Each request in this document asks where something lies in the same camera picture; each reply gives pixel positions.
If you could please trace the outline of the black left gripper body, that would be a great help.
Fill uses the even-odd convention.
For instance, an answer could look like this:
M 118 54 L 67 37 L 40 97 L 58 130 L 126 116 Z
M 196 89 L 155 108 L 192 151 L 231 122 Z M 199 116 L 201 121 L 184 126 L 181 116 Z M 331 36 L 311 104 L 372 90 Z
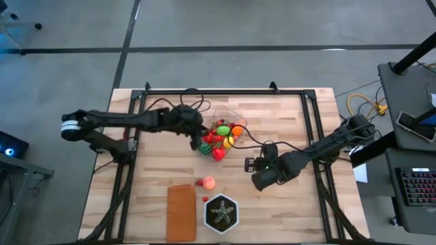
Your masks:
M 200 127 L 204 126 L 201 113 L 188 105 L 178 105 L 172 108 L 165 119 L 165 129 L 178 134 L 201 133 Z

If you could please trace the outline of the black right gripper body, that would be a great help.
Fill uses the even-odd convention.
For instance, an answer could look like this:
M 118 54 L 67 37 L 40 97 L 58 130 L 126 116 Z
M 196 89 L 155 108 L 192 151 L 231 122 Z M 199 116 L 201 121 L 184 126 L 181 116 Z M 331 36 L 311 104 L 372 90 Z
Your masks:
M 302 155 L 299 152 L 287 152 L 271 157 L 271 169 L 276 180 L 291 180 L 302 169 Z

